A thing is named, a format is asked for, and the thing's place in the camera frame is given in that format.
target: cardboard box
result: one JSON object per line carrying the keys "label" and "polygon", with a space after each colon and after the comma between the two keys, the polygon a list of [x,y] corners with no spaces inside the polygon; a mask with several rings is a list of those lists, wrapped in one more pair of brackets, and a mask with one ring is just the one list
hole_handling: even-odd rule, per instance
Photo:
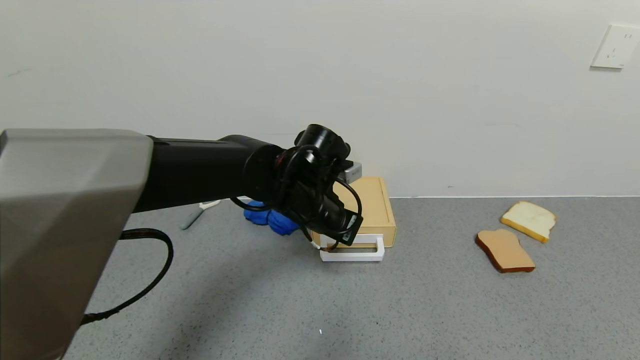
{"label": "cardboard box", "polygon": [[[358,234],[382,234],[385,247],[392,247],[396,240],[396,220],[391,210],[391,203],[387,195],[385,182],[381,177],[362,177],[351,187],[358,193],[362,201],[362,226]],[[334,192],[344,203],[344,207],[351,211],[358,211],[356,199],[342,185],[335,183]],[[315,243],[320,244],[320,235],[311,234]],[[376,244],[355,243],[351,248],[376,247]]]}

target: toast slice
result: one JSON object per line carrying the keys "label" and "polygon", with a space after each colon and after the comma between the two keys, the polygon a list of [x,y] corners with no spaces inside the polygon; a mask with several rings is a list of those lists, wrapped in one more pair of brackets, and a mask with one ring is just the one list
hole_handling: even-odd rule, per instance
{"label": "toast slice", "polygon": [[500,218],[500,222],[546,243],[556,225],[556,216],[531,202],[518,201]]}
{"label": "toast slice", "polygon": [[481,231],[476,236],[476,244],[484,250],[499,272],[532,272],[536,268],[511,231]]}

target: power socket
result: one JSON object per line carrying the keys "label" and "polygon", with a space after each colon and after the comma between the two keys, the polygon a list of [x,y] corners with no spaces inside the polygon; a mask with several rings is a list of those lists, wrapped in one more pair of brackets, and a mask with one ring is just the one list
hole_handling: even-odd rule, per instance
{"label": "power socket", "polygon": [[638,41],[640,28],[609,25],[591,66],[622,69],[631,59]]}

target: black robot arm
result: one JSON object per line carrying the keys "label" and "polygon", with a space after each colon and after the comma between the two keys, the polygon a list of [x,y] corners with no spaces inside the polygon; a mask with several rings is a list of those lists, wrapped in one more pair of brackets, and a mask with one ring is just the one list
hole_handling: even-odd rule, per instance
{"label": "black robot arm", "polygon": [[346,245],[362,223],[361,209],[345,209],[333,192],[336,181],[348,187],[341,174],[353,166],[346,160],[349,145],[323,126],[309,125],[287,150],[242,135],[152,139],[147,183],[134,212],[226,198],[247,208],[237,198],[248,196]]}

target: blue towel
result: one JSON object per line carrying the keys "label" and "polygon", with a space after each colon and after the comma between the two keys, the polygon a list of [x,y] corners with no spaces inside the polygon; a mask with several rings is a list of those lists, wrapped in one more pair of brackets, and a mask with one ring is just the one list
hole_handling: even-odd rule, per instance
{"label": "blue towel", "polygon": [[268,222],[271,230],[280,235],[290,235],[299,228],[298,224],[275,210],[271,210],[268,216]]}
{"label": "blue towel", "polygon": [[[264,204],[259,202],[259,201],[251,201],[249,203],[249,205],[251,206],[263,206]],[[245,210],[244,211],[244,217],[253,222],[254,224],[258,224],[258,225],[266,225],[267,224],[267,219],[269,218],[269,212],[271,212],[271,210],[265,210],[265,211],[251,211],[251,210]]]}
{"label": "blue towel", "polygon": [[[251,206],[263,206],[264,204],[259,201],[251,201],[249,202]],[[291,221],[290,218],[287,218],[283,214],[275,211],[275,210],[265,210],[265,211],[251,211],[245,210],[244,217],[258,225],[267,225],[271,230],[274,230],[276,233],[280,235],[290,235],[295,230],[299,228],[299,226]]]}

